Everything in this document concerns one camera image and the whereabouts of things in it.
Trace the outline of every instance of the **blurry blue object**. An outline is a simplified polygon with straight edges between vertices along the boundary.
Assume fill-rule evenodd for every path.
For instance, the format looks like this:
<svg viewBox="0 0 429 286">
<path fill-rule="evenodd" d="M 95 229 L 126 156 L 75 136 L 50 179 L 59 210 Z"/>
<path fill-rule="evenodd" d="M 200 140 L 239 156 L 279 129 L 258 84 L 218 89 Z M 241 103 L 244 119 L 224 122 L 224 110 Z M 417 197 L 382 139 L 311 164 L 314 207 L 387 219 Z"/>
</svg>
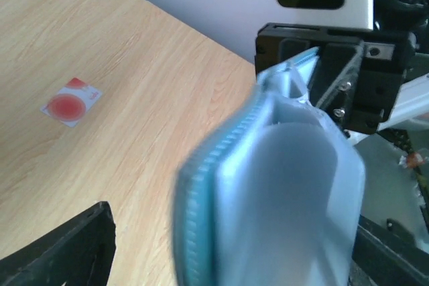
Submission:
<svg viewBox="0 0 429 286">
<path fill-rule="evenodd" d="M 307 50 L 258 75 L 247 102 L 178 172 L 179 286 L 345 286 L 365 167 L 308 102 Z"/>
</svg>

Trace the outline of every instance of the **metal screw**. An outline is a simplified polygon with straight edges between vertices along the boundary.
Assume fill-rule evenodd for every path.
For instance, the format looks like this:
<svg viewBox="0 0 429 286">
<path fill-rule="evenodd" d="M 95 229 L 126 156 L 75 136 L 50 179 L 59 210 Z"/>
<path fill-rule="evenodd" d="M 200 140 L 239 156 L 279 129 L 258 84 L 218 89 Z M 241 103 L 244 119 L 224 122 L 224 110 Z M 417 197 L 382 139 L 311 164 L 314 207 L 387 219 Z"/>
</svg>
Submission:
<svg viewBox="0 0 429 286">
<path fill-rule="evenodd" d="M 345 92 L 351 88 L 351 82 L 345 82 L 340 85 L 340 91 Z"/>
<path fill-rule="evenodd" d="M 346 115 L 346 111 L 344 109 L 335 109 L 334 115 L 340 119 Z"/>
<path fill-rule="evenodd" d="M 369 49 L 369 55 L 371 56 L 378 56 L 380 55 L 380 49 L 377 47 L 372 47 Z"/>
<path fill-rule="evenodd" d="M 261 45 L 256 45 L 256 54 L 265 54 L 267 51 Z"/>
</svg>

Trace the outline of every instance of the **black bracket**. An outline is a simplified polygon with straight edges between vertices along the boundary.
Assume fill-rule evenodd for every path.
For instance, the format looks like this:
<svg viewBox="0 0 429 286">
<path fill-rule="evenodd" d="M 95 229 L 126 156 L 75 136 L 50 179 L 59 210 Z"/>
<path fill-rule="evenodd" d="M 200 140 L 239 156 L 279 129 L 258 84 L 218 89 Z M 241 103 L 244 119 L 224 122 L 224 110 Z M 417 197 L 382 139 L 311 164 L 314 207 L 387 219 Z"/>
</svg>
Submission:
<svg viewBox="0 0 429 286">
<path fill-rule="evenodd" d="M 429 255 L 363 216 L 353 260 L 378 286 L 429 285 Z"/>
<path fill-rule="evenodd" d="M 107 202 L 0 261 L 0 285 L 105 286 L 115 255 L 115 223 Z"/>
<path fill-rule="evenodd" d="M 415 36 L 269 23 L 256 38 L 256 74 L 316 46 L 310 102 L 342 129 L 376 133 L 390 118 L 415 54 Z"/>
</svg>

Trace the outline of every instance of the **red circle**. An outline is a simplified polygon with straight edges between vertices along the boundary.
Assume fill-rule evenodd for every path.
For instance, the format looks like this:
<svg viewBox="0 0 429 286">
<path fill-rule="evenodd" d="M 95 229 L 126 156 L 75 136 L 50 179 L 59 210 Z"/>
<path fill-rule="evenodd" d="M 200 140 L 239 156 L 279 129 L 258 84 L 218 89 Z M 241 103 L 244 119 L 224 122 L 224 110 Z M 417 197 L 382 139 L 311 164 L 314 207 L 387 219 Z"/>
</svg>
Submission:
<svg viewBox="0 0 429 286">
<path fill-rule="evenodd" d="M 66 87 L 67 88 L 74 88 L 74 89 L 80 89 L 80 88 L 82 88 L 82 87 L 85 87 L 86 86 L 86 83 L 85 82 L 83 82 L 83 81 L 81 81 L 80 79 L 78 79 L 78 78 L 73 78 L 70 82 L 68 82 L 67 84 L 66 84 Z"/>
<path fill-rule="evenodd" d="M 86 106 L 83 100 L 72 94 L 59 94 L 48 103 L 49 114 L 55 119 L 70 122 L 84 116 Z"/>
</svg>

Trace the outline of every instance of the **wood grain surface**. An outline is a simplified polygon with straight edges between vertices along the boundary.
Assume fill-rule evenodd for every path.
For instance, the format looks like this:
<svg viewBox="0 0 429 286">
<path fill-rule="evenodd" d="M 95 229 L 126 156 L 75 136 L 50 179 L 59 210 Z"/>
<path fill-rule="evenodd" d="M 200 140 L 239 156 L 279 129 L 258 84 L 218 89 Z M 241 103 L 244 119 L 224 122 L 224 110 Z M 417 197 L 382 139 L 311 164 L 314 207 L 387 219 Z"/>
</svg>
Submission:
<svg viewBox="0 0 429 286">
<path fill-rule="evenodd" d="M 109 285 L 174 285 L 174 172 L 254 82 L 253 66 L 145 0 L 0 0 L 0 257 L 110 203 Z M 40 107 L 103 92 L 75 128 Z"/>
</svg>

